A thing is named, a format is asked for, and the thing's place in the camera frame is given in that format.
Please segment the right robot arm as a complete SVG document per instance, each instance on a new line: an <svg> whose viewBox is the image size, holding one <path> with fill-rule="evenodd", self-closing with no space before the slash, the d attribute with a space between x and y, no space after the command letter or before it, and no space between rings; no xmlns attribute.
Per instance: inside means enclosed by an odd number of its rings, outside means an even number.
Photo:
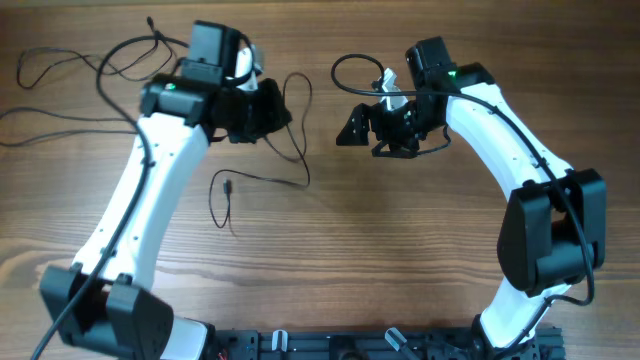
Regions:
<svg viewBox="0 0 640 360"><path fill-rule="evenodd" d="M595 285L605 260L604 179L551 152L511 110L494 77L479 63L456 64L443 39L417 42L405 59L413 89L400 90L395 73L383 68L369 91L374 103L353 109L336 142L413 159L425 154L422 142L434 130L461 136L507 201L497 241L503 278L469 327L340 336L330 341L330 356L371 359L388 345L407 359L563 358L560 330L541 320L554 304L572 302L573 285Z"/></svg>

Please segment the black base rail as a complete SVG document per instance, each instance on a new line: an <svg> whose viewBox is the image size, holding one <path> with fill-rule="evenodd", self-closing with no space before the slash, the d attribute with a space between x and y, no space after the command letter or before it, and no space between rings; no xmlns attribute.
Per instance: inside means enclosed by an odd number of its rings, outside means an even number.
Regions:
<svg viewBox="0 0 640 360"><path fill-rule="evenodd" d="M287 332L218 330L219 359L229 360L455 360L496 359L498 352L469 328L426 332Z"/></svg>

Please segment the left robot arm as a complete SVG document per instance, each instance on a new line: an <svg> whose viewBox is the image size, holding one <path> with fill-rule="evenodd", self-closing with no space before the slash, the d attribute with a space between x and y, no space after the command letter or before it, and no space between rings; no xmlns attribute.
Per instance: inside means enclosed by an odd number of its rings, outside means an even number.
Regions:
<svg viewBox="0 0 640 360"><path fill-rule="evenodd" d="M197 21L186 57L141 92L136 138L98 227L40 293L50 336L119 359L219 359L215 328L177 316L152 291L178 200L214 142L253 143L291 120L244 33Z"/></svg>

